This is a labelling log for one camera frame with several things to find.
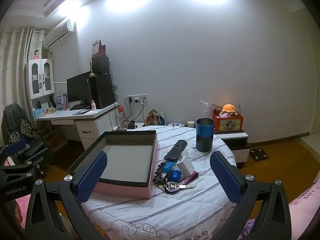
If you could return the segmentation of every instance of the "air conditioner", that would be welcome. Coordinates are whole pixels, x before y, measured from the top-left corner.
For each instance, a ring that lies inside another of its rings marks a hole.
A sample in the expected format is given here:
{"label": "air conditioner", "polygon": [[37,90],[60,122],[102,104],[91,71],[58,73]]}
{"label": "air conditioner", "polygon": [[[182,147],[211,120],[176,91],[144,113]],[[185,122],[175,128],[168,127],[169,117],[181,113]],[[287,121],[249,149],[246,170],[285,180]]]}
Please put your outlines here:
{"label": "air conditioner", "polygon": [[44,38],[44,47],[47,49],[50,48],[51,45],[54,44],[57,40],[59,40],[61,37],[63,37],[69,32],[73,32],[74,26],[75,22],[70,19],[60,23]]}

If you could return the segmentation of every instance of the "curtain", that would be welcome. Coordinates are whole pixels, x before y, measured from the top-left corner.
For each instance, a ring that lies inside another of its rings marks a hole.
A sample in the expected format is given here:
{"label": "curtain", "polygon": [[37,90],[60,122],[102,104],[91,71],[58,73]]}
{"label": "curtain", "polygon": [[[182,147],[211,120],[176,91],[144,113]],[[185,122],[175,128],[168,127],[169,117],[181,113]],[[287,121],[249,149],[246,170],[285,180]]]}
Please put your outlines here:
{"label": "curtain", "polygon": [[[33,59],[34,51],[42,54],[44,30],[22,28],[13,31],[2,30],[0,34],[0,120],[6,106],[17,103],[29,115],[31,102],[27,100],[25,64]],[[0,130],[0,144],[3,145]]]}

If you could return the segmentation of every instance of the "wooden floor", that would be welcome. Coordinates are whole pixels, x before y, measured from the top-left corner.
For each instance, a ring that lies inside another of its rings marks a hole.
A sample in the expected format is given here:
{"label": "wooden floor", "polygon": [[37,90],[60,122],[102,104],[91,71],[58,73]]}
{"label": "wooden floor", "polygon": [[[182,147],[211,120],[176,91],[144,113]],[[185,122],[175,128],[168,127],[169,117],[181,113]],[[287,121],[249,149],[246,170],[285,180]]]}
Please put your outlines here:
{"label": "wooden floor", "polygon": [[[242,174],[252,174],[256,180],[273,182],[280,179],[283,182],[288,201],[291,202],[307,188],[309,188],[320,170],[320,156],[305,146],[301,139],[290,140],[277,144],[261,147],[269,156],[269,159],[255,162],[249,155],[244,167],[240,169]],[[55,165],[51,165],[45,172],[46,181],[58,181],[67,175],[66,167],[69,167],[83,152],[81,143],[71,142],[56,154]],[[61,203],[57,203],[60,213],[65,211]],[[260,204],[257,203],[250,218],[255,218]]]}

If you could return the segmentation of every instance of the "red crate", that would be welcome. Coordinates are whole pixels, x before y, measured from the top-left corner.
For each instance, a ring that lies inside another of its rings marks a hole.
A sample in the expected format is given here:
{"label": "red crate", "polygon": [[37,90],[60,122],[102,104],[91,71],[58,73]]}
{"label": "red crate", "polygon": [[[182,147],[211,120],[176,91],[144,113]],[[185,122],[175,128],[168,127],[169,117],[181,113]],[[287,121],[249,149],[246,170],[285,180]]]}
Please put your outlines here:
{"label": "red crate", "polygon": [[212,118],[214,120],[214,130],[216,132],[242,131],[243,116],[238,114],[237,117],[219,118],[221,110],[214,109]]}

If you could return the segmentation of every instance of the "silver screw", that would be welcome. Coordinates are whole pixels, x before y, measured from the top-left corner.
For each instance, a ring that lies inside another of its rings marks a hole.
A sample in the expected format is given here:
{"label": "silver screw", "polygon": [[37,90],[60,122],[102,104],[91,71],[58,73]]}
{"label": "silver screw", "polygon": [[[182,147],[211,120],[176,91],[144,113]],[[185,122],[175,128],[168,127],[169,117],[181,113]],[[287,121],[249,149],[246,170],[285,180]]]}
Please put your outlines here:
{"label": "silver screw", "polygon": [[72,180],[72,176],[71,175],[67,175],[64,177],[64,181],[70,181]]}
{"label": "silver screw", "polygon": [[282,181],[279,180],[279,179],[275,179],[275,183],[276,183],[277,185],[281,185],[281,184],[282,184]]}
{"label": "silver screw", "polygon": [[40,184],[42,184],[42,179],[37,179],[36,180],[36,185],[39,186]]}
{"label": "silver screw", "polygon": [[252,176],[251,174],[248,174],[245,176],[245,179],[248,181],[253,181],[254,180],[254,176]]}

